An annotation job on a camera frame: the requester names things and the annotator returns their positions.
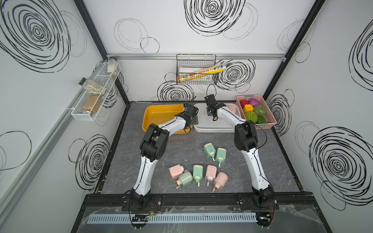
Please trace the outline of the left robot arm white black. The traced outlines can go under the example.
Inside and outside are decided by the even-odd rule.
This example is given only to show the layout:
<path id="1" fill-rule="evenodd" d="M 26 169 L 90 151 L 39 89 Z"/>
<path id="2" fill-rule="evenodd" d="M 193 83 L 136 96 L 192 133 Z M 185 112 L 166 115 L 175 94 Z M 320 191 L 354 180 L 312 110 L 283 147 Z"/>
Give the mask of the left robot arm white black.
<path id="1" fill-rule="evenodd" d="M 186 109 L 167 122 L 150 124 L 139 146 L 141 165 L 134 187 L 130 190 L 130 200 L 140 209 L 149 203 L 151 180 L 158 160 L 164 155 L 169 137 L 180 130 L 186 130 L 197 123 L 199 109 L 188 105 Z"/>

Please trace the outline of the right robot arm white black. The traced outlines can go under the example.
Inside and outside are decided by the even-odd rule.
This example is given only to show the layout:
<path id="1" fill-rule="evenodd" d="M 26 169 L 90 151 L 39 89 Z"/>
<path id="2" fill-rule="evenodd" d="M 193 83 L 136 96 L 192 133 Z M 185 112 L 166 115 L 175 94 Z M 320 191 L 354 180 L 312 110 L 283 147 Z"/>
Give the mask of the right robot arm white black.
<path id="1" fill-rule="evenodd" d="M 268 181 L 258 154 L 258 136 L 255 124 L 234 114 L 224 103 L 216 101 L 213 94 L 205 97 L 207 112 L 214 121 L 222 119 L 234 129 L 234 143 L 241 151 L 252 180 L 253 204 L 267 207 L 275 198 L 273 186 Z"/>

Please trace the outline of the yellow plastic storage tray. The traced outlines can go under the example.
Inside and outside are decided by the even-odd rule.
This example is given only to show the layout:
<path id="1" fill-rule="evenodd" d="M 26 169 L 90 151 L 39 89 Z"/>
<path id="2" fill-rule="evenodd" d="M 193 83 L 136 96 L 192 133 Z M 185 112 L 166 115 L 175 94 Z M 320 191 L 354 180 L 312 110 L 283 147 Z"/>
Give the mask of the yellow plastic storage tray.
<path id="1" fill-rule="evenodd" d="M 146 132 L 151 124 L 161 125 L 173 120 L 177 114 L 186 110 L 187 106 L 188 104 L 161 104 L 147 107 L 143 117 L 143 131 Z M 187 126 L 185 130 L 181 129 L 175 134 L 187 134 L 191 128 L 192 126 Z"/>

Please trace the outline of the white plastic storage tray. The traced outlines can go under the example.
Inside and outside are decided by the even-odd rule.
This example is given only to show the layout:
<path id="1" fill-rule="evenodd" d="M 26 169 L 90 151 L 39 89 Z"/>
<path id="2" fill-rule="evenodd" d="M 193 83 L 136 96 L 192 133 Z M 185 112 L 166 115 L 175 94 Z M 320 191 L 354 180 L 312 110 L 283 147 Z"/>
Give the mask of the white plastic storage tray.
<path id="1" fill-rule="evenodd" d="M 219 118 L 213 121 L 213 117 L 207 114 L 207 105 L 205 103 L 197 103 L 194 105 L 199 109 L 197 114 L 198 124 L 194 125 L 195 131 L 198 133 L 233 133 L 234 127 L 231 127 L 223 119 Z"/>

